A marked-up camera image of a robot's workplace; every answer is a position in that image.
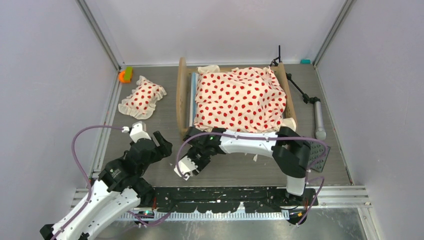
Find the strawberry print small pillow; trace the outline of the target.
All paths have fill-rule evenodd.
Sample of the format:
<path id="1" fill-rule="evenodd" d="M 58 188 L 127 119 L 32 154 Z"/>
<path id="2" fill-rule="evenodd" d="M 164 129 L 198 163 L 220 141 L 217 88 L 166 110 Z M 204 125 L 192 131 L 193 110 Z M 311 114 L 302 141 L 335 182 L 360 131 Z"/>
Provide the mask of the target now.
<path id="1" fill-rule="evenodd" d="M 146 120 L 153 115 L 156 103 L 163 99 L 167 92 L 161 85 L 142 75 L 139 76 L 136 85 L 131 94 L 118 104 L 118 111 L 137 120 Z"/>

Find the strawberry print ruffled blanket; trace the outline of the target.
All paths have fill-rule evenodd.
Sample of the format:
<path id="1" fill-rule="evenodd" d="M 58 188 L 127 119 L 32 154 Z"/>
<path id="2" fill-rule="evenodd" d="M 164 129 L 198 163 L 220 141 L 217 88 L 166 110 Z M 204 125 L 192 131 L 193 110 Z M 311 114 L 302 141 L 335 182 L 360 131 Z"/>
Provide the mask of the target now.
<path id="1" fill-rule="evenodd" d="M 195 128 L 211 132 L 224 128 L 242 133 L 294 130 L 284 118 L 287 95 L 270 67 L 234 68 L 218 72 L 202 70 L 196 85 Z"/>

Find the blue striped mattress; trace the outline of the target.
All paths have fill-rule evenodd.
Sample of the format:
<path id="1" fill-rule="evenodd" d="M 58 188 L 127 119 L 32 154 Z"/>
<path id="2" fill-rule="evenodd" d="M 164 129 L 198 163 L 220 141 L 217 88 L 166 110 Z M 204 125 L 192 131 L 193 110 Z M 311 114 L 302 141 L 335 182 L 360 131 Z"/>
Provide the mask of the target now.
<path id="1" fill-rule="evenodd" d="M 191 73 L 190 80 L 190 103 L 189 103 L 189 126 L 194 126 L 194 120 L 196 116 L 196 93 L 197 93 L 197 81 L 199 79 L 199 74 L 196 72 Z"/>

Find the wooden pet bed frame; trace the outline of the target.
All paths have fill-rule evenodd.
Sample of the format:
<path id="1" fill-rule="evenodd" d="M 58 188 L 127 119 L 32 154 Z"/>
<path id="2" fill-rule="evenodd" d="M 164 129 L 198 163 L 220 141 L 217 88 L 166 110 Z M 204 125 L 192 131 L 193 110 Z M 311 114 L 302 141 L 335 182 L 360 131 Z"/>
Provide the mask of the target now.
<path id="1" fill-rule="evenodd" d="M 295 112 L 292 94 L 289 87 L 289 81 L 286 77 L 285 67 L 282 63 L 278 66 L 271 66 L 270 69 L 274 71 L 279 85 L 287 95 L 286 107 L 283 112 L 285 119 L 292 119 L 294 122 L 294 130 L 297 129 L 298 119 Z M 186 59 L 181 57 L 179 59 L 178 74 L 176 81 L 176 122 L 178 132 L 181 138 L 184 137 L 188 130 L 189 123 L 189 110 L 190 110 L 190 93 L 191 93 L 191 74 L 196 72 L 195 68 L 188 68 Z"/>

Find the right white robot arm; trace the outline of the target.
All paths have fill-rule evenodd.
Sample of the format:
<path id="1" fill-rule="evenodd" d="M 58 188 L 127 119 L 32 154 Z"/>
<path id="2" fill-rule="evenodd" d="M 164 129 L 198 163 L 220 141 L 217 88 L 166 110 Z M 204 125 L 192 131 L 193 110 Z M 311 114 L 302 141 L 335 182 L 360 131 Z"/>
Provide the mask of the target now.
<path id="1" fill-rule="evenodd" d="M 189 127 L 183 138 L 189 150 L 177 152 L 174 172 L 184 180 L 198 175 L 215 155 L 233 153 L 253 154 L 274 159 L 286 175 L 285 198 L 291 205 L 299 205 L 306 197 L 305 185 L 311 145 L 290 127 L 278 131 L 250 133 L 214 128 L 202 131 Z"/>

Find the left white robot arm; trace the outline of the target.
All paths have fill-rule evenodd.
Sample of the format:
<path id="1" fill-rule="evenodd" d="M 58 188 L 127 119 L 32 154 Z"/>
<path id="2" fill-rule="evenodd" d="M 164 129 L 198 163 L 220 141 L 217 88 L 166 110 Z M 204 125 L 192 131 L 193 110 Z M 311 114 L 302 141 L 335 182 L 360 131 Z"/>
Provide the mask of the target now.
<path id="1" fill-rule="evenodd" d="M 150 136 L 139 121 L 118 130 L 129 134 L 130 148 L 106 164 L 87 194 L 61 220 L 40 229 L 45 240 L 94 240 L 118 217 L 137 206 L 148 207 L 154 188 L 143 179 L 151 164 L 171 156 L 173 145 L 159 131 Z"/>

